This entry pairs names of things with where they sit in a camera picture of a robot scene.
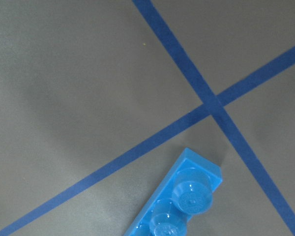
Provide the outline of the long blue toy block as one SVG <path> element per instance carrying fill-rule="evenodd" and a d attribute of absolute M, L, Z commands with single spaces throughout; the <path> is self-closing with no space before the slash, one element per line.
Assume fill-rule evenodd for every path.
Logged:
<path fill-rule="evenodd" d="M 222 181 L 218 165 L 185 148 L 125 235 L 186 235 L 188 221 L 211 208 Z"/>

